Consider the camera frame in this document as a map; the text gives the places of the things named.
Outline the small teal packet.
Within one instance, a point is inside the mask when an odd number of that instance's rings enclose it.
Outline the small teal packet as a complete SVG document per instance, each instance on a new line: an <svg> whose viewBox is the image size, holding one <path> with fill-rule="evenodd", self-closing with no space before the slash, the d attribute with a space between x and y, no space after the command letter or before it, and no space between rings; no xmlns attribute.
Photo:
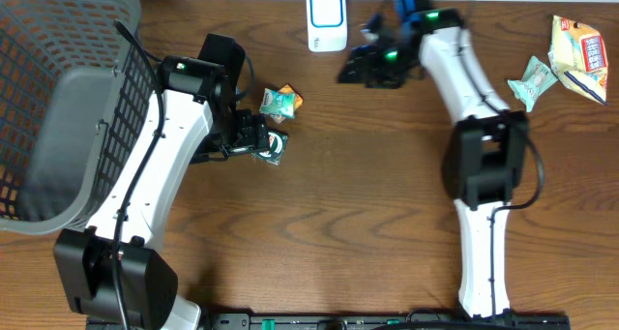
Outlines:
<svg viewBox="0 0 619 330"><path fill-rule="evenodd" d="M293 94L282 94L278 91L265 89L259 111L263 114L283 115L286 118L294 119L294 99Z"/></svg>

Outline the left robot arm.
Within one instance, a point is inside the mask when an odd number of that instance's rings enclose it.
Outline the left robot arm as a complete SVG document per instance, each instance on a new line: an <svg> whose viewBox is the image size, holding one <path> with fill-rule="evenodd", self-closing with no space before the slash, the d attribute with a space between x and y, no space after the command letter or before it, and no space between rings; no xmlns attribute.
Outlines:
<svg viewBox="0 0 619 330"><path fill-rule="evenodd" d="M147 118L109 195L82 231L64 229L54 259L70 309L124 329L196 329L201 308L164 261L171 204L192 163L268 150L266 120L236 107L235 71L168 56Z"/></svg>

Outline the small orange box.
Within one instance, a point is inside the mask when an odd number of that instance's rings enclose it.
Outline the small orange box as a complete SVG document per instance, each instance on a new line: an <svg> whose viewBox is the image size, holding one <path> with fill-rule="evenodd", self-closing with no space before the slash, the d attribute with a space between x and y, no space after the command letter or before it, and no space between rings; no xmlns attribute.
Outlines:
<svg viewBox="0 0 619 330"><path fill-rule="evenodd" d="M302 96L297 91L295 91L294 88L290 84L284 85L279 90L279 93L282 93L282 94L293 94L295 96L294 106L293 106L293 110L294 111L296 111L303 104ZM283 116L283 115L272 115L272 119L277 124L280 124L280 123L282 123L286 119L286 117Z"/></svg>

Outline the teal wet wipes pack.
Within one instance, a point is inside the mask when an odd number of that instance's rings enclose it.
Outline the teal wet wipes pack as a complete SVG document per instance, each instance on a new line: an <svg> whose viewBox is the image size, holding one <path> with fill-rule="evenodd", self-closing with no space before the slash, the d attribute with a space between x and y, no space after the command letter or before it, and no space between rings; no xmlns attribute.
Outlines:
<svg viewBox="0 0 619 330"><path fill-rule="evenodd" d="M508 80L508 86L521 101L527 113L531 112L542 94L558 81L544 62L532 56L521 80Z"/></svg>

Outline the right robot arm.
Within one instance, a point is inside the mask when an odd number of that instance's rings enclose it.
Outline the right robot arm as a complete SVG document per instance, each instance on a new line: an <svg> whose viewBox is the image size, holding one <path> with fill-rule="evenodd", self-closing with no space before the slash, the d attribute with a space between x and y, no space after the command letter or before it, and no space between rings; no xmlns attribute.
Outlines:
<svg viewBox="0 0 619 330"><path fill-rule="evenodd" d="M527 118L494 91L458 10L431 0L394 0L394 6L399 32L374 14L363 30L366 44L350 51L338 81L398 89L414 68L433 79L453 125L441 176L460 229L458 305L468 320L504 317L511 309L505 233L521 180Z"/></svg>

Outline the yellow snack bag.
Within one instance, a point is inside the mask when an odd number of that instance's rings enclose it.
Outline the yellow snack bag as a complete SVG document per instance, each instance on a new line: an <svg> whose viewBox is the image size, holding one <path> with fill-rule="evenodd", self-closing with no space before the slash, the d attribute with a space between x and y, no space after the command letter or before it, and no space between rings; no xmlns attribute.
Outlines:
<svg viewBox="0 0 619 330"><path fill-rule="evenodd" d="M608 60L604 39L598 30L555 15L548 59L552 71L566 88L606 105Z"/></svg>

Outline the dark green round-logo packet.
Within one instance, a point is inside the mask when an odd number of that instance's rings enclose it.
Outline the dark green round-logo packet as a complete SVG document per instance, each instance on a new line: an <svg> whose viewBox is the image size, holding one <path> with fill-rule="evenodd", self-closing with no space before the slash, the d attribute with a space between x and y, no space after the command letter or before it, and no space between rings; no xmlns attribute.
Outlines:
<svg viewBox="0 0 619 330"><path fill-rule="evenodd" d="M254 153L252 156L257 160L264 161L271 165L279 165L285 152L289 136L280 131L269 130L268 137L269 148L266 151Z"/></svg>

